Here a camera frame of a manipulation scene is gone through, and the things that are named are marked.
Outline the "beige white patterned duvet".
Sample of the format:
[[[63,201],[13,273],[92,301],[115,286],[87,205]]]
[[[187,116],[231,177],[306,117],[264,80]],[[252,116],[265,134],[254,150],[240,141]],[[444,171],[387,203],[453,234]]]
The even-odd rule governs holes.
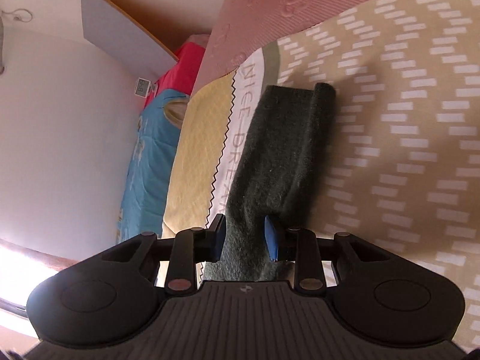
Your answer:
[[[335,87],[308,220],[448,277],[466,300],[456,343],[479,346],[479,0],[368,0],[256,49],[193,90],[163,233],[225,209],[267,86]]]

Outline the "dark green knitted sweater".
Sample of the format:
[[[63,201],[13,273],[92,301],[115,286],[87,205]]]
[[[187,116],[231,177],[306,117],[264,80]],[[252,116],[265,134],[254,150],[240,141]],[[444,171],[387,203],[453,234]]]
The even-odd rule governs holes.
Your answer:
[[[306,224],[323,168],[336,110],[335,88],[270,85],[256,108],[226,205],[226,237],[206,281],[284,280],[293,259],[274,262],[264,222],[276,228]]]

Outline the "pink striped blanket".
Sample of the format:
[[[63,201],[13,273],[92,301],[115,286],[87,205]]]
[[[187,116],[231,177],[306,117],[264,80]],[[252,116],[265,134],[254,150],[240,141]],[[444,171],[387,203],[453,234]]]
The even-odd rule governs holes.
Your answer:
[[[255,50],[368,0],[224,0],[194,85],[235,70]]]

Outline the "small white digital clock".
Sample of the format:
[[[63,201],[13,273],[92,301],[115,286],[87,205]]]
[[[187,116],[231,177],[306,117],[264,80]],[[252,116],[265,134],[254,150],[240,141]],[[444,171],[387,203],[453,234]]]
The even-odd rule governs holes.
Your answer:
[[[151,81],[143,78],[138,78],[134,90],[134,94],[141,98],[146,98],[151,91]]]

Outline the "red bed sheet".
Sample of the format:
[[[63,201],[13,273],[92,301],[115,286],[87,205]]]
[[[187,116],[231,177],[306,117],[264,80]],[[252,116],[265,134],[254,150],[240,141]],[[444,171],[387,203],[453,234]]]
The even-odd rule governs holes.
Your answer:
[[[193,41],[187,41],[176,52],[178,61],[174,67],[162,75],[153,85],[145,100],[147,107],[155,97],[166,89],[173,89],[190,96],[197,79],[205,53],[205,47]]]

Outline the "wooden grey headboard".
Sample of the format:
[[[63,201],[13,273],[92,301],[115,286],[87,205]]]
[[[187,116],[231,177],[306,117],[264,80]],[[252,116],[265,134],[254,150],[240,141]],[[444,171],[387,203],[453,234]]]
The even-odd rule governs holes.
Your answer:
[[[111,0],[80,0],[83,36],[135,77],[155,82],[178,61],[159,39]]]

